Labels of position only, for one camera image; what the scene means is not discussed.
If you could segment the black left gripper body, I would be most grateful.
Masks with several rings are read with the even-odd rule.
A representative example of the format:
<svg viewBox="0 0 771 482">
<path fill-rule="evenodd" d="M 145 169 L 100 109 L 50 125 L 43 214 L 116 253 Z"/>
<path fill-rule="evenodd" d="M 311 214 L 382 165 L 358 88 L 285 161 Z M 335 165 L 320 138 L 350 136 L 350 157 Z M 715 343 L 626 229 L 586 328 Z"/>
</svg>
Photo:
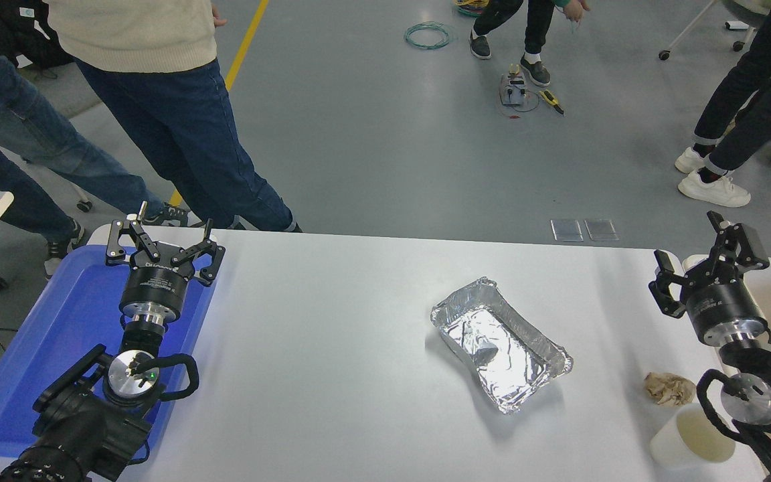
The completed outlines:
<svg viewBox="0 0 771 482">
<path fill-rule="evenodd" d="M 160 315 L 180 315 L 189 281 L 195 275 L 195 266 L 186 260 L 180 266 L 158 262 L 137 263 L 134 257 L 126 264 L 131 269 L 120 297 L 120 311 L 136 315 L 137 309 L 158 305 Z"/>
</svg>

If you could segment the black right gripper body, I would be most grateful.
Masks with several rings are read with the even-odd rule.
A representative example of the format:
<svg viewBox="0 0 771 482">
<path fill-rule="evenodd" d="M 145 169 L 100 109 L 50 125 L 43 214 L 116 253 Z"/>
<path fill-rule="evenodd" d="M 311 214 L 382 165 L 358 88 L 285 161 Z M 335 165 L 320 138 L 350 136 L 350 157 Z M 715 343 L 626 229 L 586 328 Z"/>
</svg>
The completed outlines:
<svg viewBox="0 0 771 482">
<path fill-rule="evenodd" d="M 755 339 L 768 328 L 744 283 L 747 268 L 695 266 L 685 275 L 683 305 L 699 339 Z"/>
</svg>

